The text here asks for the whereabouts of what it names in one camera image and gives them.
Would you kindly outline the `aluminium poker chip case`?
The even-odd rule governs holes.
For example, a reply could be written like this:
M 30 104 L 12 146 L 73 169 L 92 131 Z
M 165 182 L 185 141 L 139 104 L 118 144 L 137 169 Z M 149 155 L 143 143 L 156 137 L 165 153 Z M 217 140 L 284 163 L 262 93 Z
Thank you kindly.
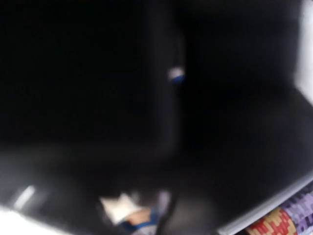
M 310 0 L 3 0 L 0 207 L 72 235 L 237 233 L 313 180 Z

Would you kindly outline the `red poker chip stack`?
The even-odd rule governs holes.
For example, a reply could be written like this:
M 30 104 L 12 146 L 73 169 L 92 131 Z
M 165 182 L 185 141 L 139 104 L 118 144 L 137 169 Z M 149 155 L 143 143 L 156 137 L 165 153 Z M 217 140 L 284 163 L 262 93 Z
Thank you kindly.
M 244 229 L 247 235 L 297 235 L 290 216 L 276 208 Z

